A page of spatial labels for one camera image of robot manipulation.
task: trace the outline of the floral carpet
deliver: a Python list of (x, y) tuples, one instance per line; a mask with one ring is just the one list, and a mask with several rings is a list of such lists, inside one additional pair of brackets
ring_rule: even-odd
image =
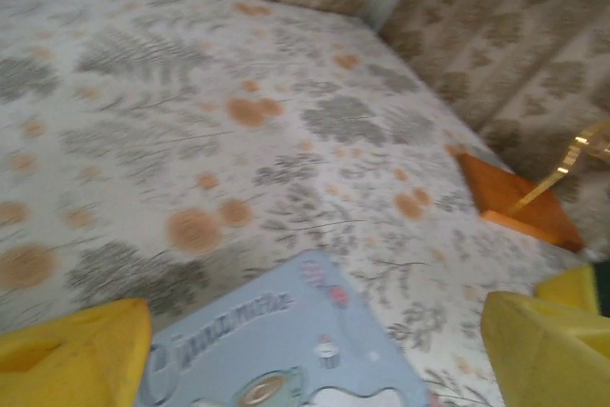
[(331, 254), (445, 405), (501, 406), (486, 294), (572, 255), (478, 218), (497, 162), (358, 20), (247, 0), (0, 0), (0, 331), (125, 296), (157, 329)]

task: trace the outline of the teacup illustration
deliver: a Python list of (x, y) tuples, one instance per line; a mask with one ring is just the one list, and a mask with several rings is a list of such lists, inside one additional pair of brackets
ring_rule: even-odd
[(305, 374), (300, 367), (270, 372), (239, 390), (231, 407), (297, 407), (301, 404), (304, 384)]

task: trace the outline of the orange wooden block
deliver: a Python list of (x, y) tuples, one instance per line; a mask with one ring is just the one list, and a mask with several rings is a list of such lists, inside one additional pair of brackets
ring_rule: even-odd
[(459, 154), (457, 161), (483, 219), (571, 252), (578, 252), (584, 247), (579, 230), (565, 214), (551, 190), (509, 215), (508, 209), (536, 188), (536, 185), (468, 153)]

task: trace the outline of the cupcake illustration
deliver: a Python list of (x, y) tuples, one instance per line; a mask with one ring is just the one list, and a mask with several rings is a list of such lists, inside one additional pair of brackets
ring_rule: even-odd
[(322, 335), (315, 346), (315, 353), (319, 356), (322, 367), (334, 369), (339, 365), (339, 347), (330, 336)]

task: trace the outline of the gold ribbon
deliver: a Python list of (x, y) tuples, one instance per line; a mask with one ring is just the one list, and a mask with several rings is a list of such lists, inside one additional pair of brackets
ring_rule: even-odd
[(569, 174), (582, 153), (610, 161), (610, 118), (586, 128), (574, 137), (570, 142), (567, 153), (555, 170), (511, 207), (507, 214), (515, 214)]

